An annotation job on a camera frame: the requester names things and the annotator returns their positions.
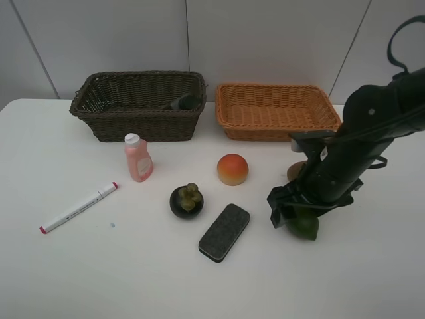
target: orange wicker basket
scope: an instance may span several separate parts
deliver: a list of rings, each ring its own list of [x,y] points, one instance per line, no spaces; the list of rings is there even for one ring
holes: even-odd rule
[[[289,141],[290,132],[341,125],[327,95],[312,85],[222,84],[216,116],[232,140]]]

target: white tabletop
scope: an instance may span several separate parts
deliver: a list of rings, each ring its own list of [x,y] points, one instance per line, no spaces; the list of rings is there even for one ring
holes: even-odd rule
[[[152,143],[155,169],[130,179],[123,143],[102,143],[69,100],[17,100],[0,112],[0,318],[425,318],[425,133],[396,140],[355,202],[320,217],[316,242],[274,229],[266,198],[303,154],[284,142],[236,142],[208,103],[188,142]],[[216,164],[239,153],[246,183]],[[108,182],[120,188],[47,235],[39,231]],[[192,221],[170,193],[195,182]],[[251,214],[225,260],[198,241],[228,203]]]

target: marker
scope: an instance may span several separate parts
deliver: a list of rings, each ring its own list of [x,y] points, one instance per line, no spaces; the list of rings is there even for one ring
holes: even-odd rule
[[[79,213],[82,213],[87,208],[93,206],[101,199],[108,196],[110,193],[115,191],[118,188],[117,183],[113,182],[111,184],[108,184],[102,189],[99,189],[96,191],[93,195],[87,197],[85,200],[79,202],[79,204],[75,205],[73,208],[67,210],[62,215],[59,215],[52,221],[49,221],[48,223],[45,223],[43,226],[40,227],[40,230],[43,234],[47,234],[49,231],[55,229],[58,226],[61,226],[63,223],[66,223],[71,218],[77,216]]]

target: pink bottle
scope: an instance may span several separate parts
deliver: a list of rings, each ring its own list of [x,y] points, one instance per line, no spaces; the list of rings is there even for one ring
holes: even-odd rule
[[[153,171],[151,156],[147,152],[147,142],[137,134],[129,133],[125,137],[128,169],[135,181],[145,181]]]

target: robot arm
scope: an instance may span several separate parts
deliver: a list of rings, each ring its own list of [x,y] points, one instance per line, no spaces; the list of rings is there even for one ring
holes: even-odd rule
[[[424,22],[417,16],[403,23]],[[388,59],[404,68],[388,86],[362,86],[348,98],[343,123],[331,131],[292,134],[308,161],[298,178],[275,187],[268,196],[275,228],[295,219],[296,207],[307,207],[316,216],[353,202],[351,192],[362,186],[367,169],[382,168],[381,154],[395,138],[425,130],[425,68],[411,74],[391,54]]]

